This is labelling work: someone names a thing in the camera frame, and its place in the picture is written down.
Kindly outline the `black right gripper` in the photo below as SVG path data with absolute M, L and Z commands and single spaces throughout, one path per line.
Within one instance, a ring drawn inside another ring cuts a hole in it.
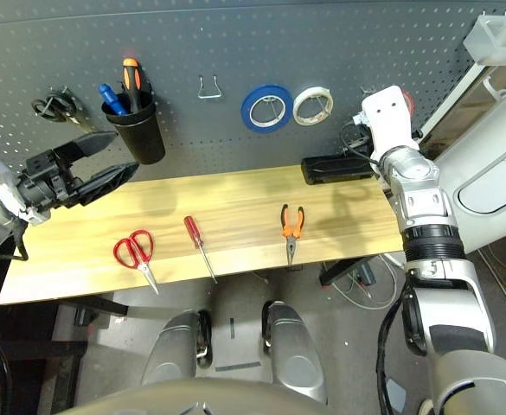
M 357 131 L 359 137 L 355 141 L 356 147 L 365 147 L 368 150 L 373 149 L 373 138 L 370 129 L 366 125 L 358 125 Z

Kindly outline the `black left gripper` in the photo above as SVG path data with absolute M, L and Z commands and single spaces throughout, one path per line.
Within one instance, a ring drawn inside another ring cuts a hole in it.
M 117 136 L 116 131 L 96 131 L 80 136 L 70 143 L 68 159 L 73 163 L 83 157 L 93 156 L 104 150 Z M 18 191 L 26 204 L 33 208 L 71 208 L 77 203 L 86 206 L 128 182 L 139 167 L 138 163 L 114 165 L 83 183 L 72 175 L 70 162 L 54 150 L 28 159 L 18 183 Z

